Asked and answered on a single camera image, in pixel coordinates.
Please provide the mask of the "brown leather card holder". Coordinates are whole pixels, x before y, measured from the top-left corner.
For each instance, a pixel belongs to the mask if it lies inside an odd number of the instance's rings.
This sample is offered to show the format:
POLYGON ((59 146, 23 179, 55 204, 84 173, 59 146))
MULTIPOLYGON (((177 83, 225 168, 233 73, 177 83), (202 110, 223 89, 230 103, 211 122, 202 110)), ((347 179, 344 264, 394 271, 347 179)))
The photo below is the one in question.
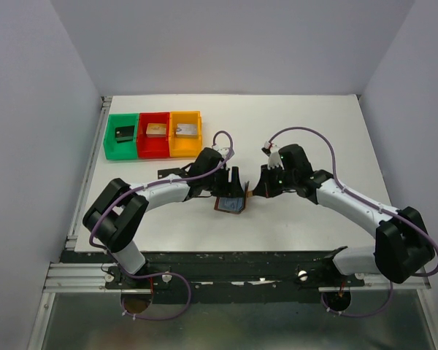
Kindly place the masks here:
POLYGON ((244 195, 242 197, 217 197, 215 200, 214 210, 227 214, 241 214, 246 209, 247 200, 249 198, 249 185, 249 181, 244 183, 244 195))

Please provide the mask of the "black VIP card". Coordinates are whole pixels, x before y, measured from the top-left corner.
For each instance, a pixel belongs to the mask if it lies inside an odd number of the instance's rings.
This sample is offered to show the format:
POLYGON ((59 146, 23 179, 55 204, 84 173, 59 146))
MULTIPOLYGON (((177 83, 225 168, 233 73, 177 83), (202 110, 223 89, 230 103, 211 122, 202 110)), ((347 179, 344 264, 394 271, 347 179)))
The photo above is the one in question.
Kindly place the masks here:
POLYGON ((163 179, 168 177, 169 175, 179 176, 180 178, 186 177, 187 173, 182 168, 167 168, 158 170, 157 176, 158 179, 163 179))

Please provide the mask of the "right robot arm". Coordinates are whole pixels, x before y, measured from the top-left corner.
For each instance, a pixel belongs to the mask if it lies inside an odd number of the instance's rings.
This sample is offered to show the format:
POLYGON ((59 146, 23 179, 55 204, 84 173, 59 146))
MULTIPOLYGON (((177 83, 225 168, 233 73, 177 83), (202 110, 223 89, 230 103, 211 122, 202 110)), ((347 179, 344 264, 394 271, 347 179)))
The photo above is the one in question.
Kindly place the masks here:
POLYGON ((321 268, 327 284, 336 286, 356 273, 380 274, 401 284, 434 259, 434 245, 414 208, 384 207, 345 187, 332 173, 313 170, 298 144, 279 147, 267 142, 262 150, 268 162, 261 166, 254 196, 274 198, 294 192, 341 214, 374 238, 371 246, 343 246, 332 251, 321 268))

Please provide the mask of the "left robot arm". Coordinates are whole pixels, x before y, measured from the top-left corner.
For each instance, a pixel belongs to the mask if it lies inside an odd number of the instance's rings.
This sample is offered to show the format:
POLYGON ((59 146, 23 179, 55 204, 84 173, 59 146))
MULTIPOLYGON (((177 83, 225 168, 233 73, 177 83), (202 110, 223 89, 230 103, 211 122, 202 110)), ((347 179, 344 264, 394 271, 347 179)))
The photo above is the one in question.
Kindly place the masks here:
POLYGON ((120 178, 111 180, 82 219, 83 226, 91 232, 90 245, 114 258, 123 269, 122 279, 127 285, 141 287, 147 281, 147 260, 134 236, 145 213, 198 198, 204 191, 215 197, 243 196, 238 168, 226 167, 233 155, 230 147, 206 147, 192 164, 174 169, 154 182, 131 187, 120 178))

